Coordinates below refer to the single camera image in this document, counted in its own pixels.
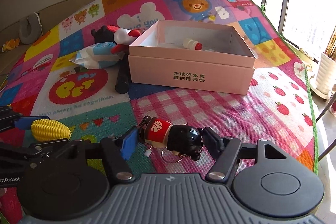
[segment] wet wipes pack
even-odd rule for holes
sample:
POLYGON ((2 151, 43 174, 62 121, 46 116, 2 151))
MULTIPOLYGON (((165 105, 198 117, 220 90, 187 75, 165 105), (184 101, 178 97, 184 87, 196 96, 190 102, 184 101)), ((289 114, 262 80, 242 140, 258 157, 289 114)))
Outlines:
POLYGON ((113 42, 97 43, 81 49, 70 61, 87 69, 107 68, 115 65, 125 55, 124 52, 112 54, 111 50, 115 46, 113 42))

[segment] yellow corn toy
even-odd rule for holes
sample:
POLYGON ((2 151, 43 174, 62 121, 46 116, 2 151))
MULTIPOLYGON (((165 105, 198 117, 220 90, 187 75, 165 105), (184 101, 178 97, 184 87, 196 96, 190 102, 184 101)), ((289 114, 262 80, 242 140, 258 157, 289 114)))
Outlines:
POLYGON ((51 141, 57 139, 70 139, 70 129, 59 121, 40 119, 31 125, 33 137, 39 142, 51 141))

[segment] white flower pot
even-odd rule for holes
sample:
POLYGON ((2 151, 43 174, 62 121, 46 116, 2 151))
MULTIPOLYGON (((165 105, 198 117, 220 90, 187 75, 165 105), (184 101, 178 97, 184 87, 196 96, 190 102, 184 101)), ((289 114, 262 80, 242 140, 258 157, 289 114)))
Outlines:
POLYGON ((326 95, 329 94, 333 85, 336 84, 336 62, 324 53, 321 54, 315 84, 317 90, 326 95))

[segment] green mat border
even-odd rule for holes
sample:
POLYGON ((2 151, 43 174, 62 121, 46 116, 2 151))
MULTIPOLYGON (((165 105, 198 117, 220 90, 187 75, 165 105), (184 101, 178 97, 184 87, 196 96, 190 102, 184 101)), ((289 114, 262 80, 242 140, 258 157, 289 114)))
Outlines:
MULTIPOLYGON (((292 50, 291 47, 289 47, 288 42, 283 39, 283 36, 275 29, 271 21, 268 19, 268 17, 265 15, 265 13, 262 11, 262 9, 256 5, 260 12, 264 15, 264 17, 267 19, 268 23, 272 26, 273 30, 276 32, 276 34, 281 38, 282 42, 289 48, 289 50, 296 55, 297 58, 301 60, 301 58, 292 50)), ((314 133, 314 173, 318 174, 319 170, 319 145, 317 140, 317 130, 316 130, 316 122, 315 122, 315 114, 314 114, 314 108, 312 104, 312 98, 310 93, 310 86, 309 86, 309 79, 307 75, 307 68, 305 69, 305 79, 306 79, 306 86, 307 86, 307 93, 308 93, 308 99, 309 99, 309 106, 310 106, 310 114, 311 119, 313 121, 313 133, 314 133)))
POLYGON ((0 220, 1 220, 1 224, 9 224, 9 222, 7 221, 7 219, 3 216, 1 212, 0 212, 0 220))

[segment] frog print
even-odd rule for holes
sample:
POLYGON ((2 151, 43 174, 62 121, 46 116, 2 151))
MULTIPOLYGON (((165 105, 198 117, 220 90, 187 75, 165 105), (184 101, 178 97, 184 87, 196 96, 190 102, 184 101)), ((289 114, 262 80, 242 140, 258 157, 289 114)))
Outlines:
POLYGON ((92 18, 94 18, 95 16, 98 15, 99 12, 99 4, 92 4, 92 6, 89 8, 89 15, 92 16, 92 18))

